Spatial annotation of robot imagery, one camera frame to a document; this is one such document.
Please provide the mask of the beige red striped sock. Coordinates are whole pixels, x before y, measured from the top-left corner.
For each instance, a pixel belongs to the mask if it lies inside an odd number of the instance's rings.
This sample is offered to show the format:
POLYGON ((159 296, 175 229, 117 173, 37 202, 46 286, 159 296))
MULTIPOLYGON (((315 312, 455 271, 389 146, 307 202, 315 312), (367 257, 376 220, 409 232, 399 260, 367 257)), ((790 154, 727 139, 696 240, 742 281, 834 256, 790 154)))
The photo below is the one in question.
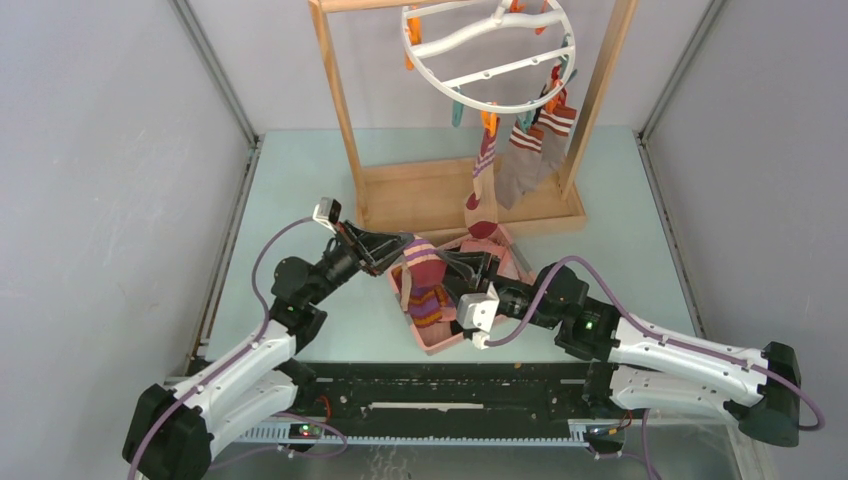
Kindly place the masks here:
POLYGON ((483 132, 479 154, 472 169, 472 192, 464 204, 464 219, 469 234, 477 239, 491 236, 498 226, 494 166, 496 137, 483 132))

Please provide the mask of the orange cuffed grey sock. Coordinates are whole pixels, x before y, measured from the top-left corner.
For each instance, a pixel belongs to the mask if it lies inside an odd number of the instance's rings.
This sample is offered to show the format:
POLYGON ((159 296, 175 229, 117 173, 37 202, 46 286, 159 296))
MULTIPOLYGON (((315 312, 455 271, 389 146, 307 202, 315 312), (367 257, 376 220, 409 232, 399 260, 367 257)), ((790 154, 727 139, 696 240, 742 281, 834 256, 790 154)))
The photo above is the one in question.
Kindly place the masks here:
POLYGON ((541 110, 536 121, 536 126, 543 132, 541 160, 536 174, 538 183, 548 178, 564 163, 577 115, 575 108, 563 104, 558 104, 552 112, 541 110))

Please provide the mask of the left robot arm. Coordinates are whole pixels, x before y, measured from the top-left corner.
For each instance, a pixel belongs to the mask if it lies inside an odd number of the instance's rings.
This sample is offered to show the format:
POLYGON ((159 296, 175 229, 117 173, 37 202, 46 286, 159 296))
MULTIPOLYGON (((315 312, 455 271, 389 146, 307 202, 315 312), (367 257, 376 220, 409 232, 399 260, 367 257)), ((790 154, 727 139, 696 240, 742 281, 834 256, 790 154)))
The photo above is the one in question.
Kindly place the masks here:
POLYGON ((321 258, 291 256, 274 271, 272 301, 262 300, 259 326, 203 370, 139 397, 122 449, 128 478, 200 479, 216 457, 266 418, 304 416, 316 403, 308 368, 295 357, 327 318, 318 304, 359 272, 378 277, 415 239, 349 221, 330 225, 321 258))

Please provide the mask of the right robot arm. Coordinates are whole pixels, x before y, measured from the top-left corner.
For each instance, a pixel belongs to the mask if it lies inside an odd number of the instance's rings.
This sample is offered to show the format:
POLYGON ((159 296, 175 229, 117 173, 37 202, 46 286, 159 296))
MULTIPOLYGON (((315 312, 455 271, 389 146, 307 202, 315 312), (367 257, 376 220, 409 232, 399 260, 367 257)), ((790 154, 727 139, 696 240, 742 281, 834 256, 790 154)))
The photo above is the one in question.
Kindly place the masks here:
POLYGON ((590 297, 570 268, 579 257, 548 265, 533 284, 498 274, 486 252, 439 254, 442 281, 476 348, 497 346, 490 336, 497 316, 518 320, 512 339, 533 325, 555 331, 567 355, 592 362, 581 402, 606 418, 617 409, 668 408, 717 416, 748 437, 772 446, 799 444, 801 386, 795 350, 772 341, 761 349, 730 346, 668 330, 628 312, 611 293, 590 297))

